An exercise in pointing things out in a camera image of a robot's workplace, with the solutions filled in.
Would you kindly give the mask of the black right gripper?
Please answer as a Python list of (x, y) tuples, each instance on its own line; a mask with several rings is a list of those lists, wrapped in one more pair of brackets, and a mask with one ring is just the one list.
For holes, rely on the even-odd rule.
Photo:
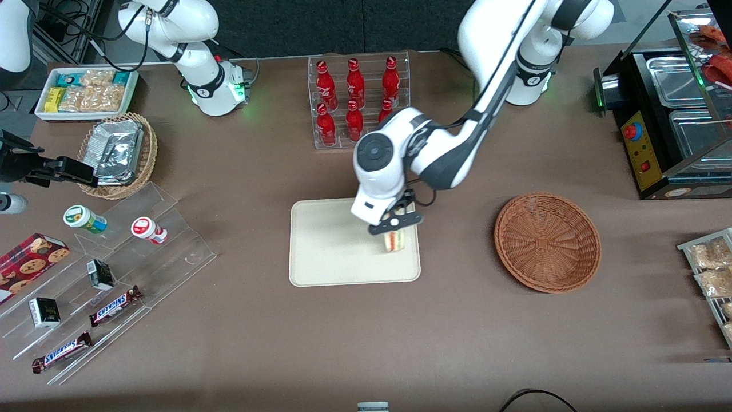
[(94, 175), (94, 167), (71, 157), (57, 157), (42, 161), (40, 152), (44, 148), (36, 148), (30, 141), (13, 133), (2, 130), (1, 175), (3, 183), (23, 181), (45, 187), (43, 180), (28, 177), (36, 168), (40, 169), (40, 177), (49, 181), (70, 181), (92, 188), (98, 186), (98, 177)]

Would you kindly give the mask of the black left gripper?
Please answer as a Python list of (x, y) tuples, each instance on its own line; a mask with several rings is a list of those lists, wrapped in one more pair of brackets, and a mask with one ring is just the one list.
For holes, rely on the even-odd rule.
[(384, 220), (379, 222), (377, 225), (369, 225), (369, 234), (377, 236), (421, 224), (421, 222), (424, 221), (423, 214), (407, 213), (408, 207), (414, 203), (415, 199), (415, 191), (413, 189), (406, 189), (402, 196), (400, 196), (400, 198), (395, 201), (395, 203), (393, 203), (384, 214), (385, 219), (392, 219), (396, 217), (396, 220)]

